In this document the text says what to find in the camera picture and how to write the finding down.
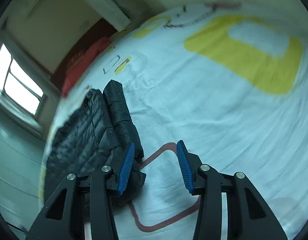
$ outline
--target metal screw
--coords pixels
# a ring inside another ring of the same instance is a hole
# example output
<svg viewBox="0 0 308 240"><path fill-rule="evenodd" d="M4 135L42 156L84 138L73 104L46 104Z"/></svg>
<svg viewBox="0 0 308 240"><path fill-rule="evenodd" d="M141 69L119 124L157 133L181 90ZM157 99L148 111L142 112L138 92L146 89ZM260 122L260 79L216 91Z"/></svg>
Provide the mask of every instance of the metal screw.
<svg viewBox="0 0 308 240"><path fill-rule="evenodd" d="M209 169L210 169L210 167L207 164L201 165L201 170L202 171L208 171Z"/></svg>
<svg viewBox="0 0 308 240"><path fill-rule="evenodd" d="M109 172L111 170L111 166L105 165L102 167L102 171Z"/></svg>
<svg viewBox="0 0 308 240"><path fill-rule="evenodd" d="M239 179L244 179L245 178L245 174L242 172L238 172L236 173L236 177L238 177Z"/></svg>
<svg viewBox="0 0 308 240"><path fill-rule="evenodd" d="M75 178L76 178L76 176L75 176L75 174L73 174L73 173L67 175L67 179L68 179L68 180L73 180L73 179L75 179Z"/></svg>

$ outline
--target window sill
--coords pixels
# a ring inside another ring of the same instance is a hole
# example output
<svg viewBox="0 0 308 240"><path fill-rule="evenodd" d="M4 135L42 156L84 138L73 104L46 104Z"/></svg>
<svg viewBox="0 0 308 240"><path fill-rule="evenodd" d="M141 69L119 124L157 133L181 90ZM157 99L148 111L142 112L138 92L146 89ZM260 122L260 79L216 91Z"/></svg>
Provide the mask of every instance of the window sill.
<svg viewBox="0 0 308 240"><path fill-rule="evenodd" d="M20 111L16 106L10 103L6 98L4 98L0 93L0 108L14 120L18 125L32 133L37 138L41 138L42 127L36 120L30 115L27 115Z"/></svg>

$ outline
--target black puffer jacket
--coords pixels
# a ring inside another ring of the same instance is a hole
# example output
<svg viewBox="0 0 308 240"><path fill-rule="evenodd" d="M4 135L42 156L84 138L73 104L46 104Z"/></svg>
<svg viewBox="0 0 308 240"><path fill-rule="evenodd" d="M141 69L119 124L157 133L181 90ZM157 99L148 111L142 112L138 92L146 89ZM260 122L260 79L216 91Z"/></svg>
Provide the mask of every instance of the black puffer jacket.
<svg viewBox="0 0 308 240"><path fill-rule="evenodd" d="M104 97L112 102L109 106L111 116ZM129 116L129 120L121 119L119 113L122 112L124 117ZM111 117L115 123L119 120L123 122L114 128ZM141 158L143 149L131 121L121 84L110 81L104 96L100 90L90 90L82 106L55 135L46 164L44 201L47 201L65 176L70 173L79 177L91 174L99 166L109 164L110 156L122 155L128 142L134 143L135 157ZM113 199L113 204L121 206L131 200L144 185L145 178L146 174L139 171L138 163L134 160L126 190L122 196Z"/></svg>

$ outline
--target window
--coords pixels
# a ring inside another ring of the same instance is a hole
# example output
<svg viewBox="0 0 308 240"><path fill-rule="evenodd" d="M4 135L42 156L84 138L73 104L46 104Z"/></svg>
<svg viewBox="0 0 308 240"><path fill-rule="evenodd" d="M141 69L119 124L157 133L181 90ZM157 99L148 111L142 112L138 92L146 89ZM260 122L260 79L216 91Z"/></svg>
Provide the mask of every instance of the window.
<svg viewBox="0 0 308 240"><path fill-rule="evenodd" d="M20 110L34 116L44 94L22 70L4 44L0 50L0 92Z"/></svg>

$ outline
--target ribbed blue pad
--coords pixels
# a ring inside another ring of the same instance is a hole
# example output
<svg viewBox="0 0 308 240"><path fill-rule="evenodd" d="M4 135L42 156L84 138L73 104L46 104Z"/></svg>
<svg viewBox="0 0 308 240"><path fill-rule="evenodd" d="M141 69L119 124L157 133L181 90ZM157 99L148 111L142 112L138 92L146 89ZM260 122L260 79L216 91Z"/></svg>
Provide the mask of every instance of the ribbed blue pad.
<svg viewBox="0 0 308 240"><path fill-rule="evenodd" d="M178 158L178 163L180 164L185 188L189 190L189 193L192 193L194 191L192 171L180 142L177 143L176 155Z"/></svg>
<svg viewBox="0 0 308 240"><path fill-rule="evenodd" d="M117 191L119 195L122 195L124 190L126 189L130 169L132 168L132 163L134 160L135 154L135 146L133 143L130 144L128 152L126 154L123 166L121 167L121 171L118 175L118 188Z"/></svg>

